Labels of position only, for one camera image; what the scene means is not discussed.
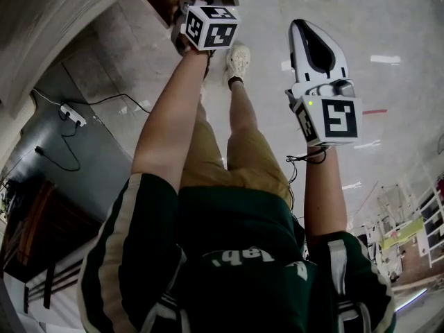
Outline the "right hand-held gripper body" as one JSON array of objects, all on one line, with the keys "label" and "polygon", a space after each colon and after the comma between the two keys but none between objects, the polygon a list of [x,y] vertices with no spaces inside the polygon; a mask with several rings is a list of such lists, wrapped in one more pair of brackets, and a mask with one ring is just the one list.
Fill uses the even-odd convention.
[{"label": "right hand-held gripper body", "polygon": [[349,78],[295,83],[285,93],[308,146],[339,146],[360,140],[363,106]]}]

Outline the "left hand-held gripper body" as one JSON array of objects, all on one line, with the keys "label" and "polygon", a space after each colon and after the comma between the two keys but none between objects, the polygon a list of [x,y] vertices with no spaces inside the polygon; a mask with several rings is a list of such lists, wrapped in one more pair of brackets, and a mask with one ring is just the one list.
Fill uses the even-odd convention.
[{"label": "left hand-held gripper body", "polygon": [[237,0],[178,0],[171,31],[176,51],[185,53],[182,37],[199,51],[229,49],[241,23],[237,6]]}]

